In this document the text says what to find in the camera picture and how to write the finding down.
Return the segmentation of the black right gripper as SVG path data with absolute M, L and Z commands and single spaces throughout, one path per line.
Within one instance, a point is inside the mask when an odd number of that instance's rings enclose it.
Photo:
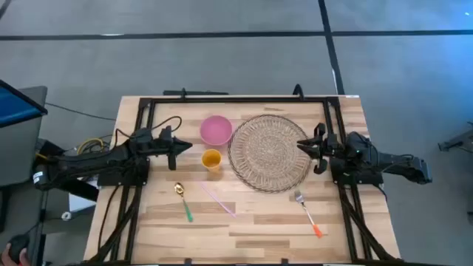
M 342 145 L 338 142 L 337 135 L 326 133 L 324 123 L 319 123 L 315 127 L 314 138 L 298 140 L 297 144 L 297 147 L 309 157 L 316 158 L 315 174 L 322 174 L 327 170 L 328 161 L 324 157 L 335 157 L 342 150 Z

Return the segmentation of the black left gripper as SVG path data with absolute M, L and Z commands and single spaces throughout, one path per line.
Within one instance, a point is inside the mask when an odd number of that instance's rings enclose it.
M 168 158 L 169 169 L 175 170 L 177 168 L 177 155 L 182 154 L 184 151 L 188 150 L 188 147 L 192 146 L 192 143 L 173 138 L 171 127 L 167 126 L 161 130 L 158 138 L 153 139 L 151 150 L 152 154 L 156 156 L 165 154 Z

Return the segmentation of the orange plastic cup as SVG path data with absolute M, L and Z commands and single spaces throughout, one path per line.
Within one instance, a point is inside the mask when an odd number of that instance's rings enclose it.
M 201 163 L 208 171 L 218 172 L 221 162 L 222 155 L 216 149 L 208 149 L 202 154 Z

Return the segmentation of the pink plastic bowl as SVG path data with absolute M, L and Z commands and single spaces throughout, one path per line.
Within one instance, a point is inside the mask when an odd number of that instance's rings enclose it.
M 210 146 L 226 144 L 233 134 L 233 126 L 229 119 L 220 115 L 207 117 L 200 124 L 200 136 Z

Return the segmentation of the gold spoon with green handle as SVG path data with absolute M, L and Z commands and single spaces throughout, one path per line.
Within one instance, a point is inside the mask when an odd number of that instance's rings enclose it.
M 188 221 L 193 222 L 194 218 L 192 216 L 190 208 L 189 208 L 189 206 L 188 206 L 188 204 L 185 200 L 185 197 L 184 197 L 184 192 L 185 192 L 184 186 L 181 183 L 175 183 L 174 184 L 174 190 L 181 197 L 181 199 L 183 201 L 183 206 L 184 206 Z

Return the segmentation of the pink drinking straw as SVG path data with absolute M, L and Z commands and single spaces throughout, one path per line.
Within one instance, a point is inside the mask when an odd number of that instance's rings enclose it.
M 209 195 L 210 198 L 212 198 L 221 208 L 225 210 L 228 214 L 230 214 L 233 218 L 236 218 L 236 214 L 231 211 L 225 204 L 223 204 L 218 197 L 213 194 L 206 186 L 205 183 L 200 183 L 201 188 Z

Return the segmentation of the silver fork with orange handle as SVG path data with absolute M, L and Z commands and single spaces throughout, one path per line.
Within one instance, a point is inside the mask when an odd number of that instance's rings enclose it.
M 295 191 L 294 191 L 294 197 L 295 197 L 295 200 L 298 202 L 298 204 L 300 204 L 300 206 L 302 206 L 304 212 L 307 214 L 307 218 L 309 219 L 310 224 L 312 225 L 314 234 L 315 234 L 318 238 L 322 238 L 322 237 L 323 237 L 323 234 L 322 234 L 322 232 L 320 231 L 318 225 L 313 221 L 313 218 L 312 218 L 310 212 L 308 211 L 308 209 L 307 209 L 307 207 L 306 207 L 306 205 L 305 205 L 304 197 L 302 196 L 301 191 L 300 191 L 300 190 L 295 190 Z

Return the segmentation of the white box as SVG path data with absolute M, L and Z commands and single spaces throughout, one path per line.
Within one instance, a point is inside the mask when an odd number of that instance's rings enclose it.
M 73 194 L 69 194 L 69 211 L 81 211 L 85 208 L 90 208 L 95 206 L 96 202 L 92 200 L 87 200 L 79 196 L 75 196 Z

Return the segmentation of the black metal stand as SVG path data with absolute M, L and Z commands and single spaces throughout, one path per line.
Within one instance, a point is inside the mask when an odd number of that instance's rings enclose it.
M 473 154 L 473 122 L 469 122 L 469 125 L 471 128 L 468 131 L 459 134 L 450 140 L 439 143 L 439 150 L 449 151 L 452 148 L 459 148 Z

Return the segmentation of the grey desk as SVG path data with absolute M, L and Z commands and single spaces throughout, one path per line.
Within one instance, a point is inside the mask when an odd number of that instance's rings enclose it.
M 45 86 L 17 90 L 44 107 Z M 23 183 L 30 178 L 42 117 L 0 128 L 0 187 Z

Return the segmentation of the monitor with blue screen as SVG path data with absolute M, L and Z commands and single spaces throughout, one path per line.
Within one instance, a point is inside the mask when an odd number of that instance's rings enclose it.
M 0 128 L 47 114 L 42 105 L 0 80 Z

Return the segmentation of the black computer mouse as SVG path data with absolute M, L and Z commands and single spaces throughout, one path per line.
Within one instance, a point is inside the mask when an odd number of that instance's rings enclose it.
M 8 252 L 9 257 L 16 263 L 20 263 L 20 253 L 24 248 L 27 248 L 30 243 L 30 237 L 28 234 L 18 234 L 12 237 L 9 241 L 10 251 Z

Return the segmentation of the person's hand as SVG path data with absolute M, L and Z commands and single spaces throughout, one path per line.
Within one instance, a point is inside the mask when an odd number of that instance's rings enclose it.
M 31 262 L 27 256 L 27 249 L 23 248 L 19 254 L 19 262 L 16 263 L 10 257 L 9 252 L 11 249 L 11 244 L 7 243 L 6 248 L 1 254 L 1 263 L 3 266 L 32 266 Z

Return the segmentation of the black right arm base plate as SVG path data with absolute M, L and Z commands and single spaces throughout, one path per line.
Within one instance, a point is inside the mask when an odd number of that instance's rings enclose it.
M 352 183 L 380 185 L 384 183 L 381 173 L 363 164 L 338 158 L 330 159 L 330 170 L 333 181 L 342 185 Z

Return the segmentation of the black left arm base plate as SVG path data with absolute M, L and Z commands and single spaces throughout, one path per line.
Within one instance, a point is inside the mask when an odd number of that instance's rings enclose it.
M 104 186 L 140 186 L 147 183 L 149 175 L 149 158 L 137 157 L 127 161 L 116 162 L 98 175 L 98 185 Z

